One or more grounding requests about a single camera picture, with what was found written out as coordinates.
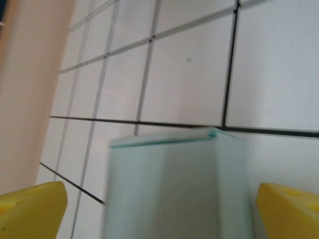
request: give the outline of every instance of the yellow plastic piece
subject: yellow plastic piece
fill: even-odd
[[[66,205],[62,182],[0,196],[0,239],[54,239]]]
[[[269,239],[319,239],[319,195],[263,183],[257,207]]]

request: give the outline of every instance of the peach wall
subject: peach wall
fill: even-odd
[[[74,4],[17,2],[0,66],[0,194],[35,183]]]

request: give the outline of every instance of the small stain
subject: small stain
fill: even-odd
[[[192,63],[192,62],[193,62],[193,59],[191,59],[190,57],[187,57],[187,58],[186,58],[186,61],[187,61],[188,63]]]

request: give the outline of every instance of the light blue box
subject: light blue box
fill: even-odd
[[[110,147],[104,238],[252,238],[241,140],[204,128]]]

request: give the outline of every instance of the tiled floor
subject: tiled floor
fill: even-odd
[[[319,193],[318,7],[77,0],[37,179],[66,185],[58,238],[100,237],[113,138],[216,126],[247,142],[252,201],[261,182]]]

